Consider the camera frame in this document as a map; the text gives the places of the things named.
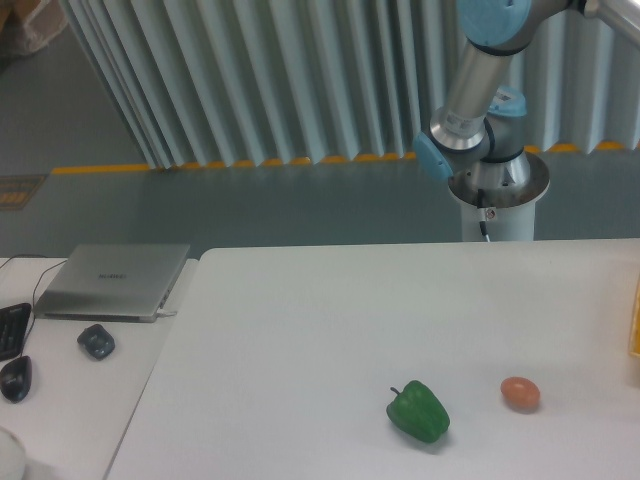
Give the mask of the white striped sleeve forearm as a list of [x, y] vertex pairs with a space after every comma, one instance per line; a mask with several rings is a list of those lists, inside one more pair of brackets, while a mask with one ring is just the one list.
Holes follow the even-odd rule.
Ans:
[[21, 480], [26, 468], [25, 449], [6, 429], [1, 429], [1, 480]]

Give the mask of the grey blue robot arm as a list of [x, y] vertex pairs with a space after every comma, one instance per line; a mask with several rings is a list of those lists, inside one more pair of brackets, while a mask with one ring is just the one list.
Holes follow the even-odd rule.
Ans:
[[639, 42], [637, 1], [458, 1], [467, 39], [444, 106], [413, 148], [421, 167], [446, 180], [484, 155], [486, 116], [511, 59], [531, 43], [538, 27], [565, 10], [597, 18], [633, 43]]

